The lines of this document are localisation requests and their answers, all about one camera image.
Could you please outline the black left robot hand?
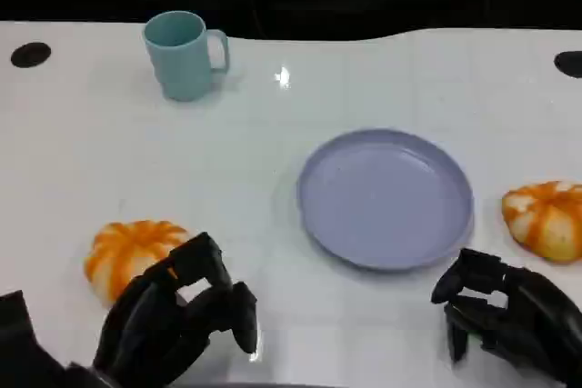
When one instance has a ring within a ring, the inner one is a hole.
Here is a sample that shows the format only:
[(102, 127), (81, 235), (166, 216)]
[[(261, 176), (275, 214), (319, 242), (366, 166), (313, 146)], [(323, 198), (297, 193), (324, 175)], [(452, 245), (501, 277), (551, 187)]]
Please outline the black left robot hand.
[(135, 277), (110, 309), (94, 368), (121, 387), (166, 387), (229, 331), (240, 349), (258, 345), (256, 298), (232, 282), (222, 252), (201, 233)]

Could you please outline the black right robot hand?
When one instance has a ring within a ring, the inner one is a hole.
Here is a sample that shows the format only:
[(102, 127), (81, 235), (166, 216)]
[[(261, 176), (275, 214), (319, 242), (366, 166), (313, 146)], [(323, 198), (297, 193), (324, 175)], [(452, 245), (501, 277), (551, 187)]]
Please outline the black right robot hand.
[(465, 358), (473, 335), (482, 350), (516, 367), (581, 385), (581, 310), (544, 275), (464, 248), (431, 302), (444, 305), (452, 363)]

